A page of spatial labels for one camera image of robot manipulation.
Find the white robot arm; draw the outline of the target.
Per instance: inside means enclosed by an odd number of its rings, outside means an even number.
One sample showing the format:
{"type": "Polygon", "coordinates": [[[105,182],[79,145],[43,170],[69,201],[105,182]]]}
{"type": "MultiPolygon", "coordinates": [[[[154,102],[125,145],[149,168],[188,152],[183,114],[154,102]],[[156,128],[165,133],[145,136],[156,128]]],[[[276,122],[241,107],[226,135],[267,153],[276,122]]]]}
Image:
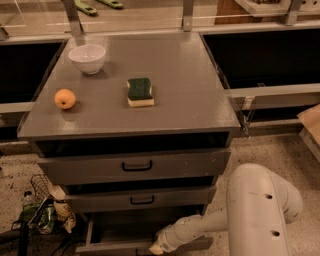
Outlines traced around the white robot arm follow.
{"type": "Polygon", "coordinates": [[[264,166],[242,164],[230,175],[224,208],[179,219],[158,232],[149,250],[162,255],[209,232],[227,231],[230,256],[291,256],[286,225],[302,211],[294,185],[264,166]]]}

